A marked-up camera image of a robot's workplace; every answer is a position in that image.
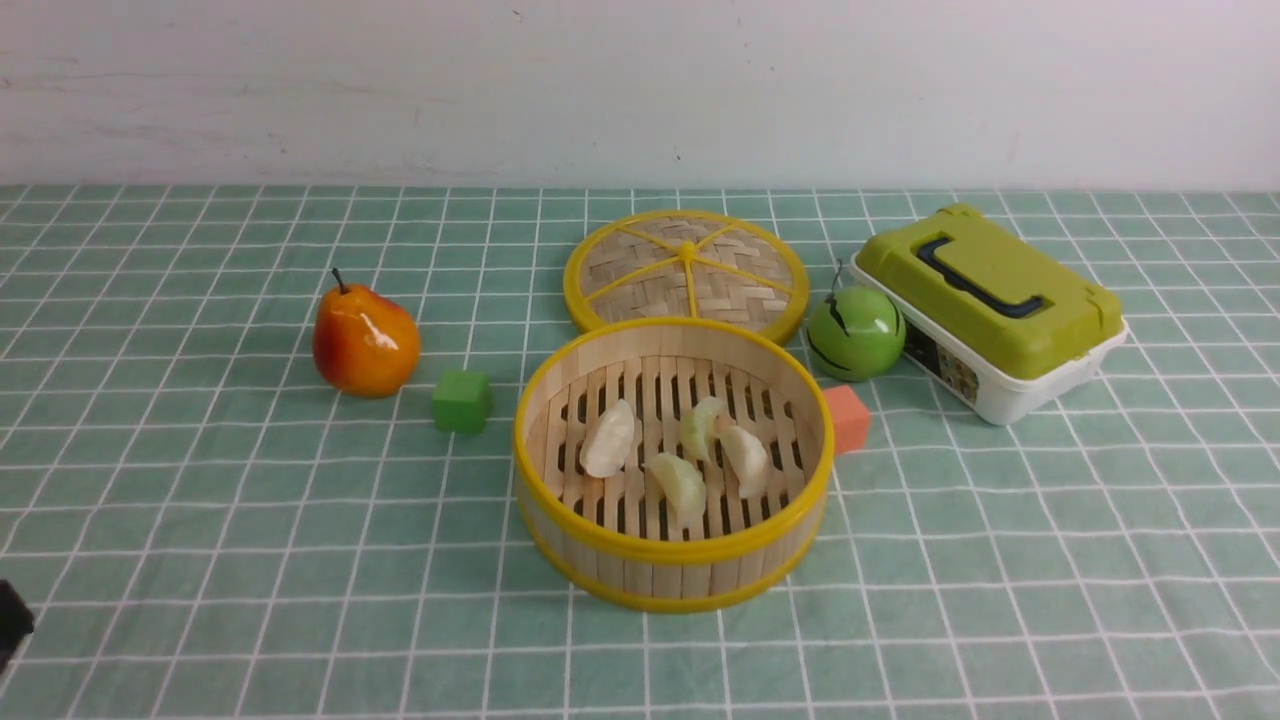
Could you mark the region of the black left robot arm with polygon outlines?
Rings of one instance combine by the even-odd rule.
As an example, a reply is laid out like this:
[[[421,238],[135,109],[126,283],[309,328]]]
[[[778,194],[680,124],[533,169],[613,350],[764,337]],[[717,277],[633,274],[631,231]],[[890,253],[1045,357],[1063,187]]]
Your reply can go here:
[[[35,615],[15,587],[0,580],[0,673],[4,674],[24,639],[35,632]]]

